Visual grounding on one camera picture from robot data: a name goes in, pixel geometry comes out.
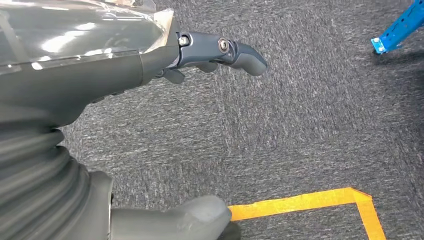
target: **plastic wrap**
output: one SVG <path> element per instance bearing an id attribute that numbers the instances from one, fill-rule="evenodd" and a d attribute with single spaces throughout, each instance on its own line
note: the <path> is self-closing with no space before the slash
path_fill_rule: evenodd
<path id="1" fill-rule="evenodd" d="M 167 44 L 172 9 L 96 0 L 0 1 L 0 74 L 143 54 Z"/>

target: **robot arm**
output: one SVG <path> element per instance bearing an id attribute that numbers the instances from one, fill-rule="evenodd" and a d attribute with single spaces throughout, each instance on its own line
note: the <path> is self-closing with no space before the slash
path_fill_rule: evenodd
<path id="1" fill-rule="evenodd" d="M 180 68 L 211 72 L 222 64 L 254 76 L 267 69 L 248 45 L 182 32 L 172 10 L 145 13 L 92 0 L 3 1 L 0 28 L 0 108 L 8 113 L 0 123 L 7 127 L 70 124 L 89 103 L 153 78 L 181 83 Z"/>
<path id="2" fill-rule="evenodd" d="M 240 239 L 220 237 L 231 212 L 215 196 L 166 212 L 112 209 L 112 178 L 58 146 L 55 128 L 152 79 L 181 83 L 181 68 L 221 64 L 259 76 L 267 69 L 259 53 L 183 32 L 171 10 L 95 0 L 0 1 L 0 30 L 0 239 Z"/>

